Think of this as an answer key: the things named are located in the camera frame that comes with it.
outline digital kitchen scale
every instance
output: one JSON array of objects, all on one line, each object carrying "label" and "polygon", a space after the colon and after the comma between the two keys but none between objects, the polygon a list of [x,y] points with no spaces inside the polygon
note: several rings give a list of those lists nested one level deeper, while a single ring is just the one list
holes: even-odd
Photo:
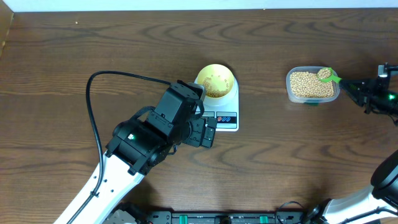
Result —
[{"label": "digital kitchen scale", "polygon": [[239,129],[239,85],[232,72],[223,65],[208,65],[200,71],[195,79],[195,83],[204,84],[208,92],[211,87],[206,86],[208,84],[206,80],[219,82],[220,85],[230,83],[227,86],[232,84],[232,87],[225,96],[218,98],[205,96],[203,100],[203,106],[205,107],[203,117],[217,119],[216,131],[237,131]]}]

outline yellow bowl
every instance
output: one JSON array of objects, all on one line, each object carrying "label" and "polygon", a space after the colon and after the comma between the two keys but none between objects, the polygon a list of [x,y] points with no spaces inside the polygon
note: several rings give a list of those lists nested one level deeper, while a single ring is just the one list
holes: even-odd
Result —
[{"label": "yellow bowl", "polygon": [[208,65],[199,72],[197,83],[205,86],[207,97],[222,98],[232,90],[234,75],[224,65]]}]

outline cardboard edge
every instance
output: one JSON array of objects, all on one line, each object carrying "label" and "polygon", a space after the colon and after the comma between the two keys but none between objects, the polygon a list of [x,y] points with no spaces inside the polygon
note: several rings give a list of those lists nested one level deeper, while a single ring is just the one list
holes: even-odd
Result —
[{"label": "cardboard edge", "polygon": [[14,18],[14,12],[6,5],[3,0],[0,0],[0,58],[2,50],[6,45],[8,33],[12,20]]}]

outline white backdrop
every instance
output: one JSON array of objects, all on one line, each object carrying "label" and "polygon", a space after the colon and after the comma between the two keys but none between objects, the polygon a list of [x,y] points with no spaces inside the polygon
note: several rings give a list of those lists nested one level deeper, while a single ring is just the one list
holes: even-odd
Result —
[{"label": "white backdrop", "polygon": [[398,0],[4,0],[4,2],[14,12],[398,7]]}]

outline green spoon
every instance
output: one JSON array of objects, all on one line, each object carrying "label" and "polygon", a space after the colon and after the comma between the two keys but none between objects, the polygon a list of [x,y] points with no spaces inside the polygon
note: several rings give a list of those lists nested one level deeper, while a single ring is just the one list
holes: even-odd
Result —
[{"label": "green spoon", "polygon": [[331,75],[328,78],[319,78],[318,77],[319,72],[318,72],[317,73],[318,80],[323,82],[323,83],[328,83],[328,82],[331,82],[331,81],[334,81],[335,83],[339,83],[341,78],[335,76],[335,71],[333,71],[333,69],[331,69],[331,68],[328,68],[328,69],[329,69]]}]

